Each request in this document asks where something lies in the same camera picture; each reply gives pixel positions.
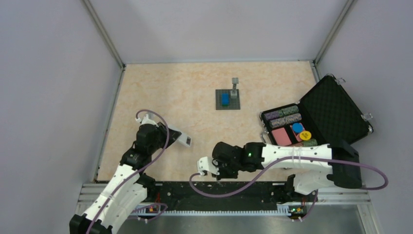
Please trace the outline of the white remote control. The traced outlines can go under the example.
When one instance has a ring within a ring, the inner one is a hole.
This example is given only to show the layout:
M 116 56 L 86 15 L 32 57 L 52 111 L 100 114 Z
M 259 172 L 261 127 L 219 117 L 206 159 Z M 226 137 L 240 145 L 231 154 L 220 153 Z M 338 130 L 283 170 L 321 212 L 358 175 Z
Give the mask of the white remote control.
M 180 144 L 186 147 L 191 147 L 192 138 L 188 134 L 186 134 L 184 131 L 180 130 L 174 125 L 169 125 L 169 129 L 179 133 L 179 136 L 176 137 L 175 141 L 179 142 Z

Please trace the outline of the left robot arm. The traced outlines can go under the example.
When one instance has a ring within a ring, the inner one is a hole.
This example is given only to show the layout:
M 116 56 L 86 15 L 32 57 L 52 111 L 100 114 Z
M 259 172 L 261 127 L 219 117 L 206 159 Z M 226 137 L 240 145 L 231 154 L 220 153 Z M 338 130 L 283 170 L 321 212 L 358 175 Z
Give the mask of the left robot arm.
M 180 137 L 190 143 L 181 131 L 165 124 L 146 123 L 139 126 L 132 146 L 123 154 L 109 183 L 93 204 L 69 222 L 71 234 L 115 234 L 142 201 L 156 196 L 155 180 L 144 174 L 145 166 L 154 162 L 152 155 L 165 151 Z

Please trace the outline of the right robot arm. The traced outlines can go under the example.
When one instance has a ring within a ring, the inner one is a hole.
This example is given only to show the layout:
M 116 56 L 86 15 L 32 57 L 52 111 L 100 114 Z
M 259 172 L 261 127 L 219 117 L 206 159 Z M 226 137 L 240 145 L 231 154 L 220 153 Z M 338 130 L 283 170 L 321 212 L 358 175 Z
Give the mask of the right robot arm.
M 300 200 L 315 190 L 326 187 L 360 189 L 361 170 L 358 152 L 346 141 L 338 140 L 318 146 L 277 146 L 262 142 L 249 142 L 243 147 L 224 142 L 216 144 L 208 169 L 217 180 L 237 178 L 238 172 L 265 169 L 304 169 L 293 175 L 286 186 L 286 196 Z

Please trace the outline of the pink card deck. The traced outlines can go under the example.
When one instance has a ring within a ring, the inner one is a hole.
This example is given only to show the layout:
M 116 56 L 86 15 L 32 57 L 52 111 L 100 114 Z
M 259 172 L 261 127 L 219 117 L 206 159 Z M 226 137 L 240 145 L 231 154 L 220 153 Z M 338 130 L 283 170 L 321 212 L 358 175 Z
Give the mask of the pink card deck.
M 290 140 L 290 137 L 285 128 L 272 130 L 271 134 L 276 142 L 276 145 L 288 146 L 292 144 L 292 141 Z

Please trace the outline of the grey lego baseplate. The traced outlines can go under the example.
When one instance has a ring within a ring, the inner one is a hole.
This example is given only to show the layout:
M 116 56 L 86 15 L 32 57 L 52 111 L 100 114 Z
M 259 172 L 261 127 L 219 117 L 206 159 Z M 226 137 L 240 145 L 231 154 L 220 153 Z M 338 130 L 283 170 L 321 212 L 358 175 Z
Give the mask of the grey lego baseplate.
M 240 110 L 240 94 L 236 90 L 236 96 L 231 96 L 230 89 L 215 90 L 215 109 L 216 110 Z

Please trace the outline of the blue lego brick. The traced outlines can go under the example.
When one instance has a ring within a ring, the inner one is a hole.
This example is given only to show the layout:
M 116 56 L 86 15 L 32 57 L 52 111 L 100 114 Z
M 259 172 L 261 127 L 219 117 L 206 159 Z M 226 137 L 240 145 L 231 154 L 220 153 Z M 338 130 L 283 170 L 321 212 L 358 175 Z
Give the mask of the blue lego brick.
M 228 93 L 221 94 L 221 105 L 228 106 L 230 104 L 230 97 Z

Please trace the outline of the blue round chip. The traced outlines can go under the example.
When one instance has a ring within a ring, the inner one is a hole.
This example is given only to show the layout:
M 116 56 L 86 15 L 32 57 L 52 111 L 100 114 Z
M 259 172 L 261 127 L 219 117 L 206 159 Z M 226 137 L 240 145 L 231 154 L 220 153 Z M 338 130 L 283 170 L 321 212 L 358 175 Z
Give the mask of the blue round chip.
M 294 123 L 292 125 L 292 130 L 294 133 L 299 134 L 304 131 L 304 126 L 301 123 Z

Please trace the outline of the yellow dealer button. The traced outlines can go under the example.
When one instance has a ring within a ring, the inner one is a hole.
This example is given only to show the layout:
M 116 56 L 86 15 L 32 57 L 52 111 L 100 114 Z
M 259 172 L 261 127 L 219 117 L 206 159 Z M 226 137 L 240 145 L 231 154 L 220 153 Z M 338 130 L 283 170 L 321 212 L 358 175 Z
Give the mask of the yellow dealer button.
M 303 141 L 308 141 L 308 140 L 310 140 L 310 139 L 312 138 L 312 134 L 311 134 L 310 131 L 302 131 L 302 132 L 299 134 L 299 137 L 300 137 L 300 139 L 303 140 Z

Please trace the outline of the grey lego tower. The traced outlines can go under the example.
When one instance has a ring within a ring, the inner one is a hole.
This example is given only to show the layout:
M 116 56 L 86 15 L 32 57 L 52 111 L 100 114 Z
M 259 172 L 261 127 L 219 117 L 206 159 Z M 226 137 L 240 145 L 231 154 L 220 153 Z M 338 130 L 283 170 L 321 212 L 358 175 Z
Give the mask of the grey lego tower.
M 238 97 L 237 85 L 239 84 L 239 78 L 232 78 L 232 89 L 230 90 L 230 97 L 235 99 Z

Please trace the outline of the black poker chip case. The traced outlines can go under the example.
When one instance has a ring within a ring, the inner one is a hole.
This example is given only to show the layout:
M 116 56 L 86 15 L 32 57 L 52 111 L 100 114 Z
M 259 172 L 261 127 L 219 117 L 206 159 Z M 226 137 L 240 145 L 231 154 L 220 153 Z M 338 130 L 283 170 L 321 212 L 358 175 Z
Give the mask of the black poker chip case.
M 318 146 L 344 140 L 351 146 L 373 132 L 357 105 L 333 75 L 326 75 L 298 102 L 263 111 L 260 120 L 268 132 L 271 145 L 276 142 L 272 130 L 285 128 L 291 145 Z M 292 130 L 294 123 L 301 123 L 312 138 L 300 139 Z

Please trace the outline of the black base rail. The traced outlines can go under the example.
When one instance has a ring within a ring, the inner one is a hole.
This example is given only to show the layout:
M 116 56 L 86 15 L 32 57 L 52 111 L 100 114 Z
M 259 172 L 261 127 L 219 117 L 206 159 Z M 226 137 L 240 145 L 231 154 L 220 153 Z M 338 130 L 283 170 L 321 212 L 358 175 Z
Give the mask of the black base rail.
M 160 202 L 168 211 L 275 211 L 287 202 L 302 203 L 304 196 L 275 182 L 255 182 L 245 190 L 229 195 L 246 182 L 159 181 L 148 189 L 145 202 Z

